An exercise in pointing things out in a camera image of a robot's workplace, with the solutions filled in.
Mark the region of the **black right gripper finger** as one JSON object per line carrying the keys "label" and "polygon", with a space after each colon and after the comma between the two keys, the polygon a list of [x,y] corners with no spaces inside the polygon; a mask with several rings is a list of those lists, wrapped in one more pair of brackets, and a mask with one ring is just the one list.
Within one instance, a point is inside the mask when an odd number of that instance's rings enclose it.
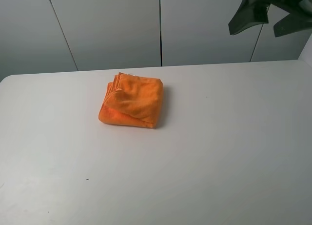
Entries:
{"label": "black right gripper finger", "polygon": [[280,0],[276,6],[289,14],[274,25],[275,37],[312,28],[312,0]]}
{"label": "black right gripper finger", "polygon": [[260,24],[268,24],[268,7],[265,0],[242,0],[237,12],[228,24],[231,35]]}

